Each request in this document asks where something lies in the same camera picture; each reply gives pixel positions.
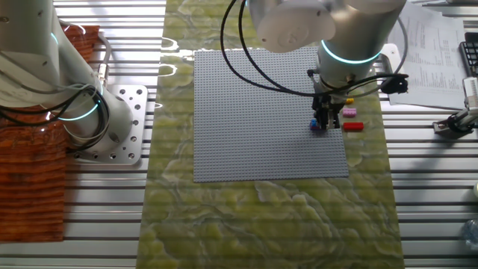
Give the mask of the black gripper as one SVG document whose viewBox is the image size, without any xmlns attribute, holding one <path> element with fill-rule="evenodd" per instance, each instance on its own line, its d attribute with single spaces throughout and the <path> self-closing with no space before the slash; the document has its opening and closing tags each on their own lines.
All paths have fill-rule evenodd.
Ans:
<svg viewBox="0 0 478 269">
<path fill-rule="evenodd" d="M 341 103 L 335 103 L 334 99 L 329 94 L 326 94 L 314 97 L 311 107 L 315 111 L 315 119 L 319 129 L 323 129 L 322 111 L 328 111 L 326 130 L 339 128 L 338 112 L 342 109 Z"/>
</svg>

